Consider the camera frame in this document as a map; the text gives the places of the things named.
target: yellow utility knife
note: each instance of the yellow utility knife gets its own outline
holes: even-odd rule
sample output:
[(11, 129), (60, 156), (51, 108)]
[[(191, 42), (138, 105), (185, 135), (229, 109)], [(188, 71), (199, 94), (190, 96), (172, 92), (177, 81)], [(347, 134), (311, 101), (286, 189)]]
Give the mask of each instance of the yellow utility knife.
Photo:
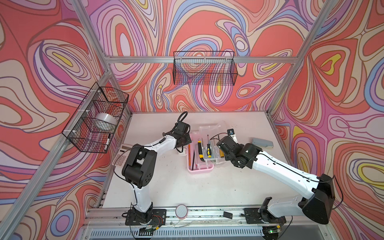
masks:
[(200, 160), (205, 162), (204, 160), (204, 156), (203, 156), (203, 148), (202, 148), (202, 145), (201, 145), (201, 141), (198, 141), (197, 142), (197, 147), (199, 149), (199, 156), (200, 156)]

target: black wire basket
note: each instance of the black wire basket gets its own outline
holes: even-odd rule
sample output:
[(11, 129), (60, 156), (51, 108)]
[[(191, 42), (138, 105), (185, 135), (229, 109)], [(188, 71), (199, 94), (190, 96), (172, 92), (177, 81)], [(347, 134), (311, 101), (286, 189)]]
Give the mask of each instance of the black wire basket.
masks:
[(175, 85), (235, 85), (233, 51), (174, 51)]
[[(63, 134), (81, 152), (107, 153), (128, 97), (119, 89), (99, 86), (73, 129)], [(101, 120), (106, 114), (108, 120)]]

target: swirly patterned wall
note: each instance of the swirly patterned wall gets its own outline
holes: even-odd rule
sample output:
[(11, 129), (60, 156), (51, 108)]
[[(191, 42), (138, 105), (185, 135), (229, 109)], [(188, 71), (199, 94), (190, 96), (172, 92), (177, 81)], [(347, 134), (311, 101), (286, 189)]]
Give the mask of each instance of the swirly patterned wall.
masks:
[(336, 175), (340, 239), (384, 239), (383, 39), (383, 1), (339, 1), (273, 114), (296, 167)]
[(110, 56), (173, 56), (232, 49), (237, 56), (297, 54), (322, 0), (110, 0), (86, 9)]
[[(102, 74), (69, 0), (0, 1), (0, 220)], [(126, 120), (107, 154), (68, 147), (12, 239), (75, 237)]]
[[(233, 50), (295, 56), (323, 2), (313, 0), (92, 1), (86, 10), (110, 56)], [(132, 111), (263, 111), (288, 64), (239, 63), (235, 86), (174, 86), (172, 64), (114, 64)]]
[(234, 86), (175, 86), (173, 64), (111, 66), (132, 111), (263, 111), (269, 106), (289, 65), (238, 64)]

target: pink tray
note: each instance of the pink tray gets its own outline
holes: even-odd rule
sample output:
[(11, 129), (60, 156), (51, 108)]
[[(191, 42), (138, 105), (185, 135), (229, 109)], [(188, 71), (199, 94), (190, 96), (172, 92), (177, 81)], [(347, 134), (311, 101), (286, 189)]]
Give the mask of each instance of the pink tray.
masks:
[[(198, 145), (197, 145), (197, 139), (195, 142), (192, 142), (191, 144), (189, 144), (189, 148), (186, 148), (186, 149), (190, 149), (190, 152), (187, 150), (187, 154), (189, 154), (189, 157), (191, 159), (191, 165), (192, 165), (192, 162), (193, 162), (193, 152), (195, 150), (195, 163), (197, 162), (201, 162), (200, 158), (199, 158), (199, 152), (198, 152)], [(195, 164), (195, 167), (192, 170), (189, 169), (189, 160), (187, 158), (187, 169), (188, 169), (188, 172), (190, 174), (199, 174), (199, 173), (206, 173), (206, 172), (210, 172), (213, 170), (213, 168), (215, 167), (214, 164), (208, 164), (208, 168), (204, 168), (204, 169), (197, 169), (196, 167), (196, 164)]]

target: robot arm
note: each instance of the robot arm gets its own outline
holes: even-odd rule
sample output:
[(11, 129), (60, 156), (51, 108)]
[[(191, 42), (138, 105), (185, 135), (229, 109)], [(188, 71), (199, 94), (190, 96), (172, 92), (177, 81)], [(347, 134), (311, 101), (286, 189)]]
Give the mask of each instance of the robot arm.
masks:
[(263, 220), (268, 221), (271, 215), (305, 215), (317, 223), (329, 222), (334, 202), (333, 178), (325, 174), (318, 177), (303, 172), (251, 143), (239, 144), (231, 136), (223, 137), (216, 145), (235, 167), (249, 167), (264, 172), (299, 193), (298, 196), (283, 199), (266, 198), (259, 209)]
[(190, 144), (190, 126), (183, 122), (188, 112), (183, 112), (171, 131), (163, 133), (163, 138), (149, 145), (135, 144), (123, 166), (122, 175), (134, 188), (136, 204), (133, 215), (140, 223), (148, 223), (152, 218), (153, 203), (149, 197), (148, 183), (153, 177), (157, 155)]

